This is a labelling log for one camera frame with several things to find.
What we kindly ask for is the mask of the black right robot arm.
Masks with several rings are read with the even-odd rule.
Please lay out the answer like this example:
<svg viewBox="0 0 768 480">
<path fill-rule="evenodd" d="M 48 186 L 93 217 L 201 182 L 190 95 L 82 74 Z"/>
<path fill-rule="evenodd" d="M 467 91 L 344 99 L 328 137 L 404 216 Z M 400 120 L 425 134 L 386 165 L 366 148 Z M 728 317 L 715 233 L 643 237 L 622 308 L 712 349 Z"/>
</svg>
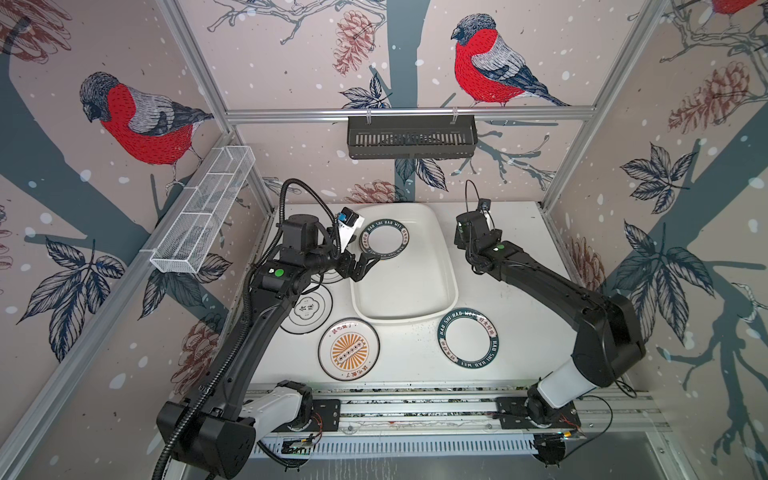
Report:
<svg viewBox="0 0 768 480">
<path fill-rule="evenodd" d="M 488 226 L 481 199 L 456 217 L 454 245 L 477 275 L 516 287 L 561 317 L 576 333 L 568 361 L 528 389 L 526 413 L 539 427 L 557 420 L 573 400 L 609 387 L 646 355 L 632 302 L 582 287 L 545 267 Z"/>
</svg>

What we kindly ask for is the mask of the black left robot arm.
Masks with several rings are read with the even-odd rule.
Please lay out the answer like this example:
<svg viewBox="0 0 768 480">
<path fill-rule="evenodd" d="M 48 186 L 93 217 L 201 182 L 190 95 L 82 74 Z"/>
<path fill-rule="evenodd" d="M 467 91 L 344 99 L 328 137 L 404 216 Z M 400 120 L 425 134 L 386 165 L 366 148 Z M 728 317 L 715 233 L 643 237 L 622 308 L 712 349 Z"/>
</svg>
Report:
<svg viewBox="0 0 768 480">
<path fill-rule="evenodd" d="M 232 479 L 264 436 L 283 425 L 305 426 L 313 414 L 312 390 L 295 381 L 278 383 L 242 416 L 245 395 L 269 343 L 312 279 L 333 270 L 362 280 L 378 263 L 376 254 L 355 255 L 346 246 L 363 218 L 349 208 L 330 226 L 309 214 L 294 214 L 278 224 L 263 257 L 243 285 L 243 308 L 224 346 L 193 390 L 180 402 L 168 401 L 157 416 L 164 441 L 153 478 L 161 479 L 171 460 Z"/>
</svg>

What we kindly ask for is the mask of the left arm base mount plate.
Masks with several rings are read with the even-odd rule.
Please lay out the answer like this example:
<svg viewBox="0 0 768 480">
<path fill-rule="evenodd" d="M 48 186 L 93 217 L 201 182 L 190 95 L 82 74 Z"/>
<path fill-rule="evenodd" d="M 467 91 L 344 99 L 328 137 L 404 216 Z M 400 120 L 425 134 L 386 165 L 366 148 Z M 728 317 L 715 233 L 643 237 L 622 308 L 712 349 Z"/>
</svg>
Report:
<svg viewBox="0 0 768 480">
<path fill-rule="evenodd" d="M 320 399 L 313 401 L 313 413 L 307 424 L 291 427 L 283 424 L 274 429 L 276 433 L 319 433 L 337 432 L 340 424 L 341 401 L 338 399 Z"/>
</svg>

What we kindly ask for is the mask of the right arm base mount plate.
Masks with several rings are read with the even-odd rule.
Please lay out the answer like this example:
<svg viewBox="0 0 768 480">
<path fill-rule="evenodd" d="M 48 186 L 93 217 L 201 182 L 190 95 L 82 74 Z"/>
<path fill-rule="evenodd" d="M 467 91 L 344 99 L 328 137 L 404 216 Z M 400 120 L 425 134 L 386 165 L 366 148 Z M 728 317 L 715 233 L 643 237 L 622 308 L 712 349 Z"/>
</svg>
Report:
<svg viewBox="0 0 768 480">
<path fill-rule="evenodd" d="M 493 419 L 500 421 L 503 429 L 570 429 L 581 428 L 575 405 L 570 402 L 560 408 L 552 408 L 544 401 L 528 397 L 497 397 Z"/>
</svg>

